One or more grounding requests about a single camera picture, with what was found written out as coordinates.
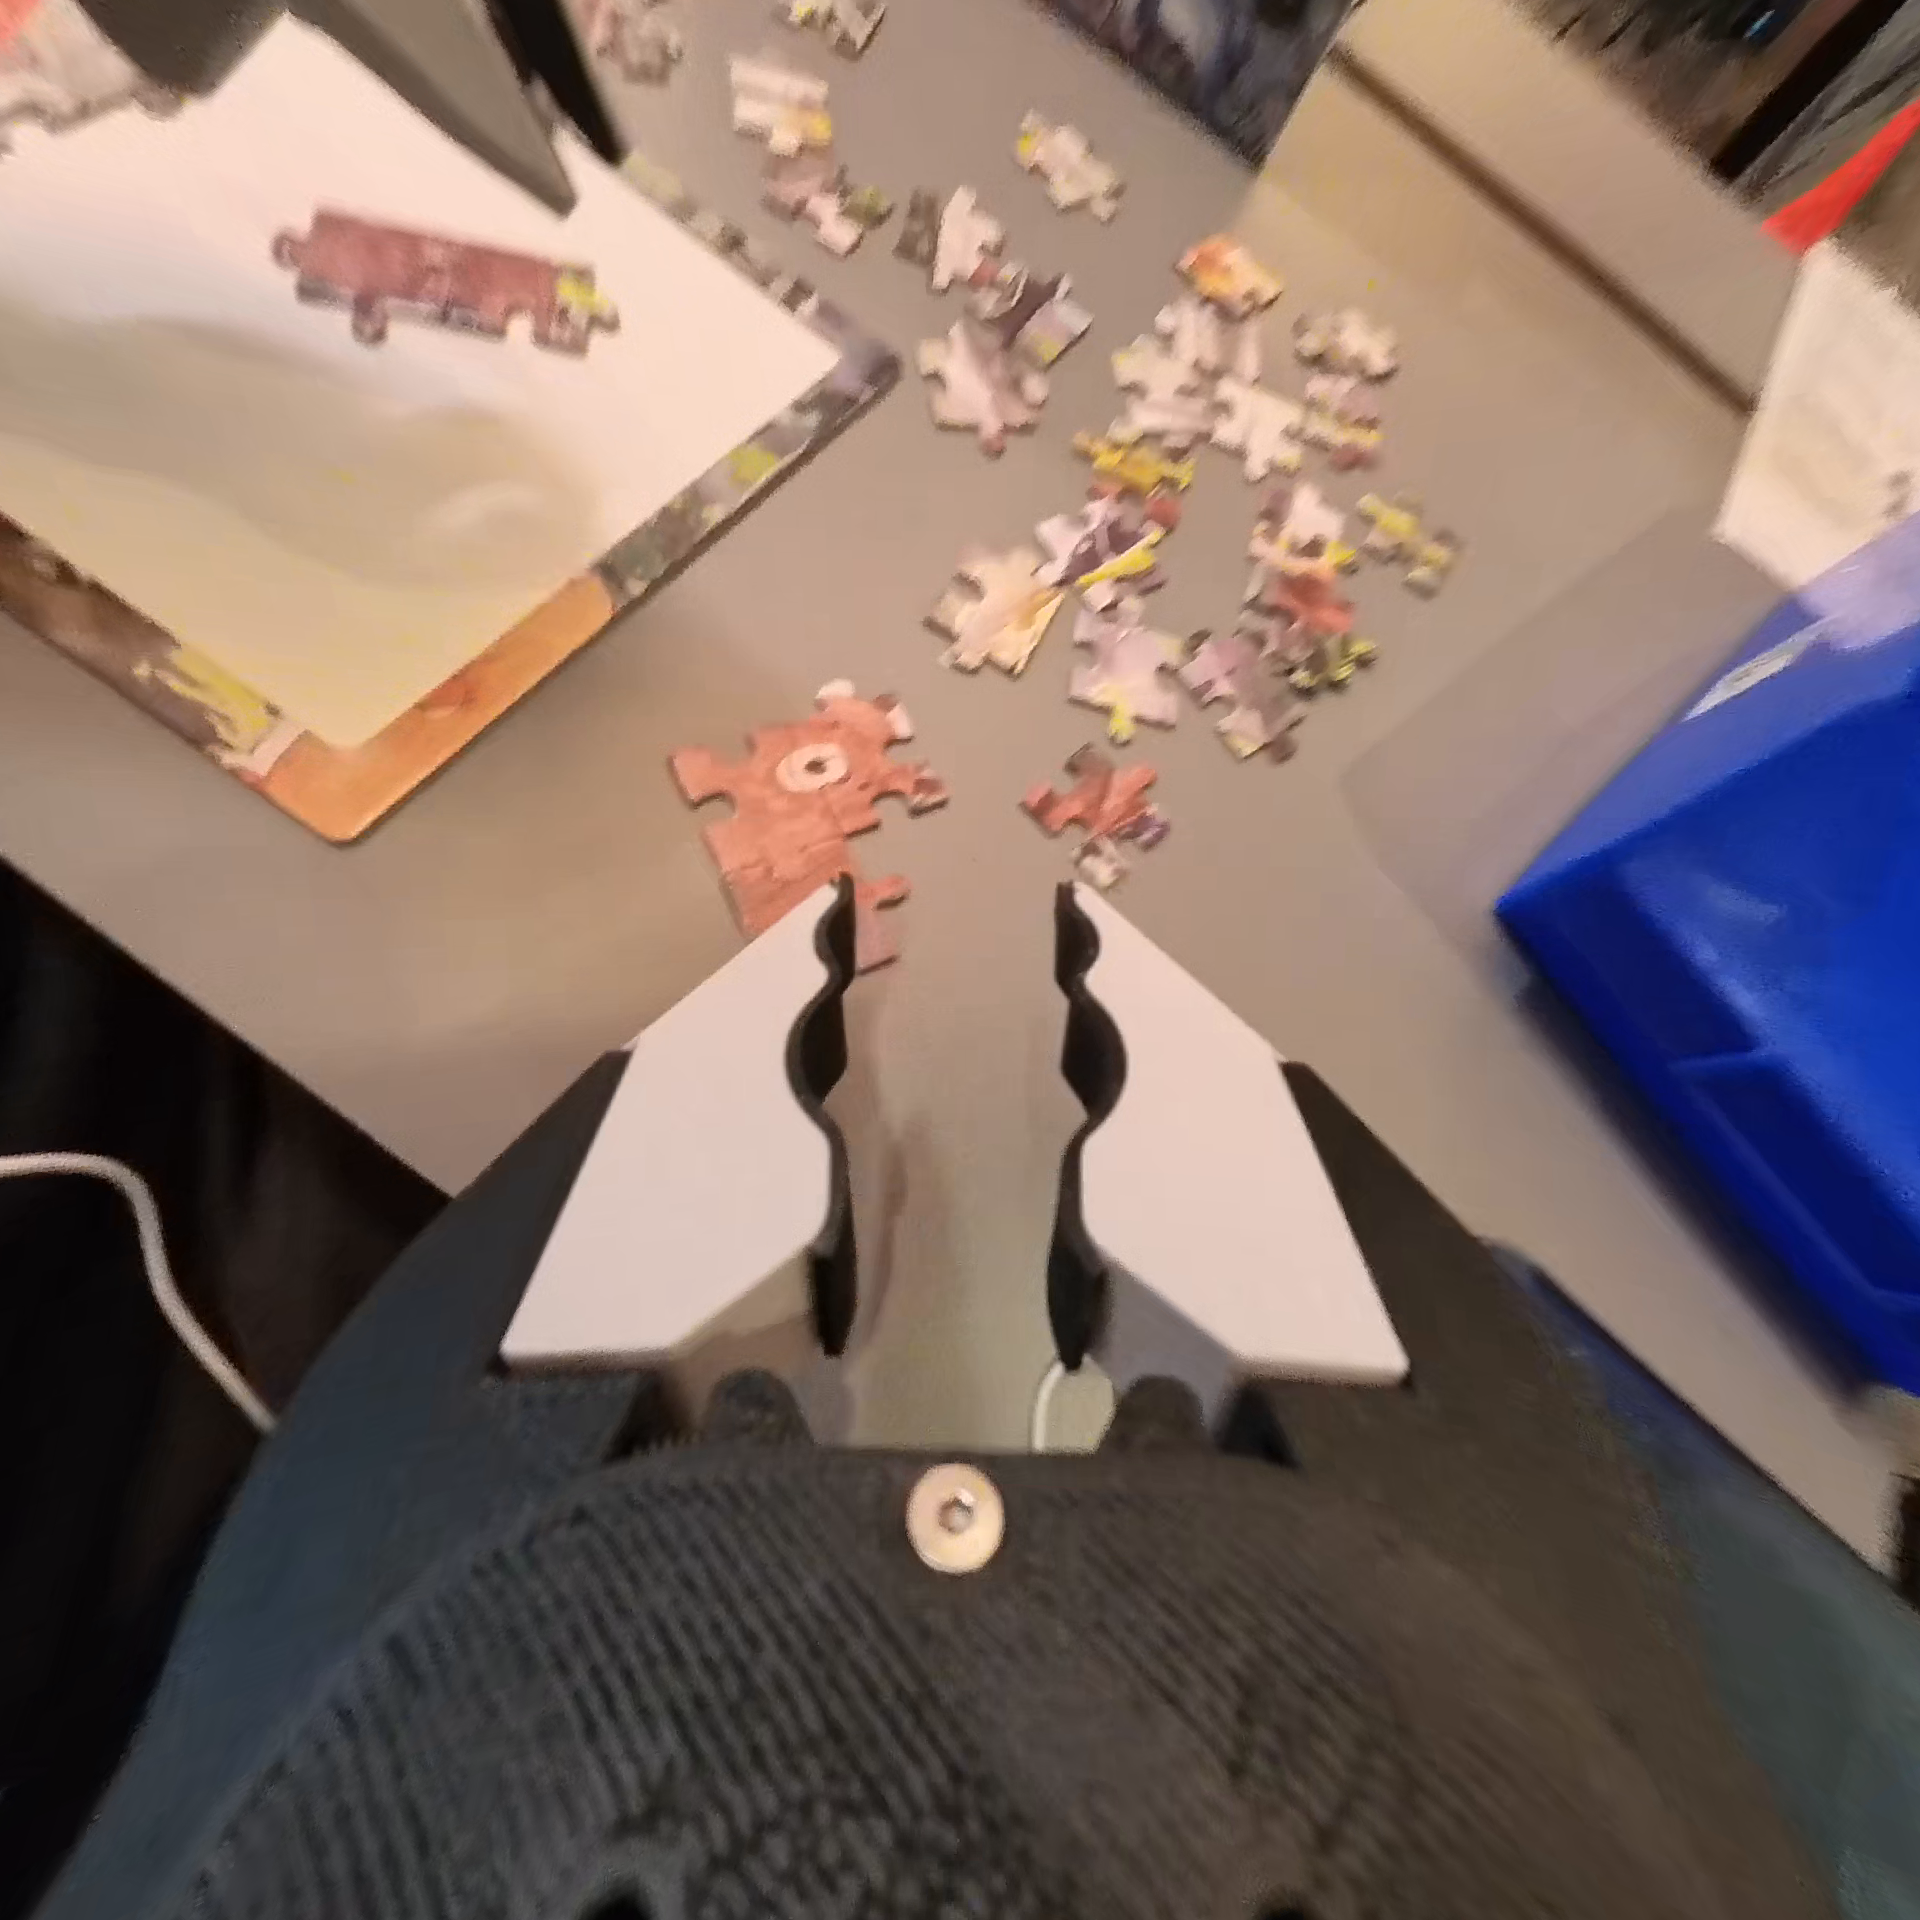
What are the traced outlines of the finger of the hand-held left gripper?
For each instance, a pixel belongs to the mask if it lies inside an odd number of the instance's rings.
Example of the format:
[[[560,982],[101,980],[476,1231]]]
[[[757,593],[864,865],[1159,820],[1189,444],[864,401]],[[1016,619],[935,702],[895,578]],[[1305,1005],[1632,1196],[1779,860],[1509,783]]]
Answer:
[[[593,69],[583,26],[568,3],[499,3],[499,36],[524,90],[539,91],[571,133],[609,165],[628,158]]]
[[[499,3],[295,3],[426,122],[553,213],[579,190],[560,158],[570,127],[528,91],[499,36]]]

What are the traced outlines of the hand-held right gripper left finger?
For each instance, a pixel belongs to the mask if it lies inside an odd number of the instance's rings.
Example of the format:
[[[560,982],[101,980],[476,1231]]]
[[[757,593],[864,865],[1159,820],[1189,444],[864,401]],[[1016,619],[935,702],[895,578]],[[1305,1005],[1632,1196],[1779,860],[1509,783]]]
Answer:
[[[828,1101],[849,1070],[855,959],[855,884],[831,881],[618,1053],[504,1372],[845,1354],[857,1226]]]

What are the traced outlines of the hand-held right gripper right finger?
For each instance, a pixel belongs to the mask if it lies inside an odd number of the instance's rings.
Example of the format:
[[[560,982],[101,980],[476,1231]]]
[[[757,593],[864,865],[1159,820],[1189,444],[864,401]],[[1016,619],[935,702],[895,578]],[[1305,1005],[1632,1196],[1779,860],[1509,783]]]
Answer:
[[[1288,1060],[1084,882],[1051,908],[1049,1334],[1113,1385],[1402,1385],[1410,1364]]]

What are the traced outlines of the plain brown puzzle piece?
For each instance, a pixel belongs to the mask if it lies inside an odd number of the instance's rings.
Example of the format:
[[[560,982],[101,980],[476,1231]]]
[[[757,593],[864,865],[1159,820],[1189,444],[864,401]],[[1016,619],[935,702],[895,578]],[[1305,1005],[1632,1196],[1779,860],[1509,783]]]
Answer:
[[[271,254],[301,301],[341,307],[365,347],[384,346],[396,317],[443,321],[450,308],[450,242],[416,229],[320,207],[307,229],[276,230]]]

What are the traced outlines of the brown and green puzzle piece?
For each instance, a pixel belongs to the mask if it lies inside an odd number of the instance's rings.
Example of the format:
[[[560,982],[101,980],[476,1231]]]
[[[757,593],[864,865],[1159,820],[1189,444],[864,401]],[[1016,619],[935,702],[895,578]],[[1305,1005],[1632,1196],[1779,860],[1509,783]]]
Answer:
[[[424,239],[420,270],[420,300],[473,330],[500,330],[517,305],[552,297],[563,285],[596,289],[586,268],[445,236]]]

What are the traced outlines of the brown and yellow puzzle piece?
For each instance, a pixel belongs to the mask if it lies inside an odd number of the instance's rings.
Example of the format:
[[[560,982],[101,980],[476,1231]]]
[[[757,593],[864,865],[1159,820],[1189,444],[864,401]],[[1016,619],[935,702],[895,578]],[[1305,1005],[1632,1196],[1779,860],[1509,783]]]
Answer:
[[[500,325],[504,341],[524,338],[541,353],[586,358],[594,342],[621,330],[618,307],[593,285],[563,285],[557,292],[517,305]]]

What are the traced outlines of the joined bear face puzzle pieces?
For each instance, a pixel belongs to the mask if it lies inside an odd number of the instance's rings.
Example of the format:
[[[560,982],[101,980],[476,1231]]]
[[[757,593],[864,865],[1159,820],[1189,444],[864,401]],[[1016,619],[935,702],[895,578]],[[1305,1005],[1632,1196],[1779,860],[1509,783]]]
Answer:
[[[929,762],[896,754],[912,737],[896,695],[859,695],[837,679],[800,721],[757,727],[743,754],[689,748],[671,754],[668,771],[685,804],[728,804],[704,830],[715,868],[731,854],[816,843],[845,843],[857,857],[855,842],[881,827],[885,799],[909,814],[948,802],[948,783]]]

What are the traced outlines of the brown and purple puzzle piece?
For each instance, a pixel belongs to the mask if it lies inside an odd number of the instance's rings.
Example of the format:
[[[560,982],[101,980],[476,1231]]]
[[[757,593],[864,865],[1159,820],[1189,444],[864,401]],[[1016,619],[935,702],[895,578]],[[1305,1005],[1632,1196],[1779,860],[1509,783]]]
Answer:
[[[1020,809],[1048,838],[1073,838],[1073,871],[1085,887],[1112,894],[1139,857],[1163,846],[1171,819],[1157,799],[1159,771],[1120,764],[1088,743],[1073,753],[1056,782],[1035,782]]]

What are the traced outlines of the printed frame puzzle tray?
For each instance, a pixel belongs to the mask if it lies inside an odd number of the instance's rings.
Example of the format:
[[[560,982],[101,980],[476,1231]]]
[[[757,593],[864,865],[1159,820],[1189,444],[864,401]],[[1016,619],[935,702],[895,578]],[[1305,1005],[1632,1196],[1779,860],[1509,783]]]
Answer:
[[[329,843],[899,385],[624,127],[557,133],[553,213],[293,5],[80,7],[184,106],[4,158],[4,610]],[[621,330],[359,346],[273,265],[320,207],[586,268]]]

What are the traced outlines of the assembled lion puzzle section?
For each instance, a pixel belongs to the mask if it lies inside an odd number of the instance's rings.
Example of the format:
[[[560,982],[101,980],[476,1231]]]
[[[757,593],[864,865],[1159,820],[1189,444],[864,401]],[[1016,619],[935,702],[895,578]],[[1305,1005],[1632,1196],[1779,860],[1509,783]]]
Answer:
[[[149,79],[74,3],[2,5],[2,155],[16,133],[72,133],[137,107],[172,116],[180,97]]]

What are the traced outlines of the blue plastic bin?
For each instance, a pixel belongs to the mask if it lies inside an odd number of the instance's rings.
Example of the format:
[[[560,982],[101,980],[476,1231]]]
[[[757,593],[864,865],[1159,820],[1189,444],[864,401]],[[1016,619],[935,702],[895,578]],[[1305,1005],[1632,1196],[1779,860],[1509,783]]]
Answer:
[[[1915,519],[1787,595],[1496,913],[1813,1317],[1915,1397]]]

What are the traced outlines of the person in black jacket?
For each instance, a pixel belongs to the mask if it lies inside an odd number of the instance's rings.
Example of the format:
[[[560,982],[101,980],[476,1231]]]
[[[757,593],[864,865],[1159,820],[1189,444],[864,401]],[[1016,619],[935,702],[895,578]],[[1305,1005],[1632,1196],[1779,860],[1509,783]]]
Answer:
[[[130,1165],[185,1306],[271,1409],[443,1209],[416,1175],[4,868],[2,1148]],[[258,1438],[154,1302],[107,1185],[2,1197],[2,1913],[146,1710]]]

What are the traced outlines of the illustrated puzzle box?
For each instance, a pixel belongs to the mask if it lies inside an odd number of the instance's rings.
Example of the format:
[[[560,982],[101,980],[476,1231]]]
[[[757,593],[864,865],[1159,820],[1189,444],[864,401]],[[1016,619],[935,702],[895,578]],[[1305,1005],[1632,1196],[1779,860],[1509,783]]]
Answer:
[[[1356,3],[1043,3],[1259,166]]]

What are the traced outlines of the scattered loose puzzle pieces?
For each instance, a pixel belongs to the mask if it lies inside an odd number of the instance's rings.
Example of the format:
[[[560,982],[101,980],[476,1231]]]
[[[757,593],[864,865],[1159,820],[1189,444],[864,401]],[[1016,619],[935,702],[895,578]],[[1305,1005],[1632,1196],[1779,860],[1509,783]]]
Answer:
[[[892,198],[855,183],[832,148],[825,78],[780,55],[728,61],[731,130],[760,146],[761,203],[835,254],[849,257],[895,217]],[[1073,123],[1027,109],[1016,165],[1061,213],[1109,223],[1117,173]],[[1040,421],[1051,365],[1090,315],[1067,275],[1043,275],[1005,252],[1004,223],[971,185],[916,185],[895,254],[933,295],[964,295],[945,333],[916,347],[929,413],[996,457]],[[1113,350],[1120,409],[1103,434],[1074,434],[1088,498],[1037,521],[1023,543],[970,549],[927,614],[945,666],[1020,677],[1053,619],[1074,610],[1081,650],[1071,699],[1104,714],[1117,746],[1139,729],[1171,729],[1173,679],[1216,708],[1215,729],[1237,758],[1285,758],[1308,703],[1351,685],[1379,661],[1360,633],[1349,578],[1362,562],[1393,567],[1408,593],[1433,595],[1458,540],[1410,495],[1368,491],[1353,510],[1313,482],[1365,473],[1385,441],[1380,390],[1402,370],[1402,338],[1360,307],[1309,311],[1290,332],[1303,374],[1296,394],[1265,381],[1268,317],[1285,282],[1240,238],[1205,236],[1176,263],[1180,289],[1153,330]],[[1186,639],[1157,631],[1146,596],[1163,588],[1161,549],[1180,525],[1202,444],[1231,452],[1259,486],[1249,540],[1250,578],[1228,631]]]

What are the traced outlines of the printed paper sheet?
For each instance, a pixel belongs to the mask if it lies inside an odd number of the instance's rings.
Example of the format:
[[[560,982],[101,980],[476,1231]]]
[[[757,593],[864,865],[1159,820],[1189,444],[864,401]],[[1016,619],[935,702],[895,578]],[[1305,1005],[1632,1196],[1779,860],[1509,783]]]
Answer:
[[[1836,239],[1799,263],[1715,538],[1797,590],[1917,507],[1915,308]]]

